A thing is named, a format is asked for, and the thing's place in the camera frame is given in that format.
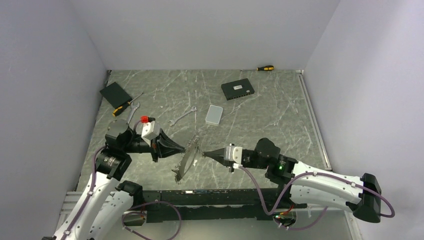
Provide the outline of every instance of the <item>black box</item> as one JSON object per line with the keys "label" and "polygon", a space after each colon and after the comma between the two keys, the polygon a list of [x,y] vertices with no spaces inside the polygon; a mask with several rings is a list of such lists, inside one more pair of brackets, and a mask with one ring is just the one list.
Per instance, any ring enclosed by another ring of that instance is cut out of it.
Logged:
{"label": "black box", "polygon": [[131,96],[116,82],[100,90],[100,93],[115,109],[132,100]]}
{"label": "black box", "polygon": [[236,99],[255,93],[251,82],[247,78],[221,84],[221,88],[227,100]]}

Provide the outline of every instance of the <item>screwdriver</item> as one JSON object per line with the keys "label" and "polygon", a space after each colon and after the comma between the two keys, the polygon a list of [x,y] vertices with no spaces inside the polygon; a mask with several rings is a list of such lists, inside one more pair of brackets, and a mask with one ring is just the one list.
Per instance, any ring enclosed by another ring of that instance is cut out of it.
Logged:
{"label": "screwdriver", "polygon": [[256,68],[256,71],[272,71],[274,70],[273,65],[261,66]]}
{"label": "screwdriver", "polygon": [[137,98],[139,98],[139,97],[140,97],[141,95],[143,95],[143,94],[144,94],[144,92],[142,92],[140,95],[136,96],[133,100],[131,100],[131,101],[127,102],[127,103],[124,103],[122,106],[120,106],[120,107],[118,107],[117,109],[115,109],[115,110],[112,112],[112,115],[113,115],[114,117],[117,117],[117,116],[121,115],[121,113],[122,113],[125,109],[127,109],[127,108],[131,105],[131,103],[132,103],[132,102],[134,102],[134,100],[136,100]]}

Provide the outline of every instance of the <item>gray marble surface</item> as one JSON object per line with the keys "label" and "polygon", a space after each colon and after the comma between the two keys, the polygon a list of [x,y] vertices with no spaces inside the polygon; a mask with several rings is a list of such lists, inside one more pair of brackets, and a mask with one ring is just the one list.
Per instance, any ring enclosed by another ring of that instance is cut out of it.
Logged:
{"label": "gray marble surface", "polygon": [[[227,101],[221,84],[248,78],[255,93]],[[296,158],[311,166],[324,169],[319,145],[307,110],[305,96],[294,70],[270,72],[240,70],[116,70],[109,84],[119,83],[131,96],[141,96],[140,108],[131,126],[140,116],[155,117],[165,133],[185,146],[192,136],[200,136],[200,150],[212,151],[229,143],[253,149],[261,138],[269,138],[281,148],[281,154]],[[205,122],[210,105],[223,107],[219,126]],[[168,121],[180,116],[192,106],[197,112],[181,119],[175,126]],[[113,108],[102,100],[91,142],[81,171],[77,190],[87,184],[91,173],[91,159],[95,150],[105,142],[107,126],[114,119]],[[119,118],[126,119],[130,109]],[[132,163],[122,180],[130,180],[145,190],[239,189],[254,185],[243,171],[229,173],[228,169],[210,158],[196,156],[197,163],[176,184],[171,169],[182,155],[177,154],[158,163],[150,154],[130,154]],[[275,184],[264,177],[264,170],[252,169],[262,188]]]}

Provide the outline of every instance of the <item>wrench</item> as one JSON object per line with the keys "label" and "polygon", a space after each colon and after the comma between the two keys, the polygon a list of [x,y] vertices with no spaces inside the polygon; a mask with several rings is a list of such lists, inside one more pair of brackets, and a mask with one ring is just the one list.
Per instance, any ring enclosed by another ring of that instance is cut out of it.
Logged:
{"label": "wrench", "polygon": [[130,124],[131,119],[134,116],[134,113],[136,113],[136,110],[140,107],[140,102],[137,102],[137,105],[134,104],[134,102],[131,102],[131,112],[128,115],[128,118],[126,119],[126,122]]}
{"label": "wrench", "polygon": [[186,113],[184,113],[183,115],[181,115],[181,116],[179,116],[179,117],[177,117],[177,118],[175,118],[174,120],[169,120],[168,121],[168,123],[170,123],[169,125],[170,126],[174,126],[175,125],[175,123],[177,123],[178,122],[178,120],[180,120],[180,119],[182,119],[182,118],[184,118],[185,116],[187,116],[189,113],[192,113],[192,112],[196,112],[198,110],[198,108],[196,107],[196,106],[193,106],[188,112],[186,112]]}

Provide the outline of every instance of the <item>saw blade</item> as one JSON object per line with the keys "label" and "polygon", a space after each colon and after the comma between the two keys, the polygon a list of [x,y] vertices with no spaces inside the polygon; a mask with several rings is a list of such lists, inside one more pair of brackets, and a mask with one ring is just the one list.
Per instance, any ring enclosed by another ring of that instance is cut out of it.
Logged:
{"label": "saw blade", "polygon": [[180,183],[181,179],[183,179],[184,175],[190,170],[193,165],[193,162],[196,157],[196,153],[199,151],[199,135],[195,134],[191,140],[188,142],[187,147],[185,148],[185,153],[182,156],[181,161],[178,165],[175,166],[175,169],[172,171],[175,173],[175,182],[177,184]]}

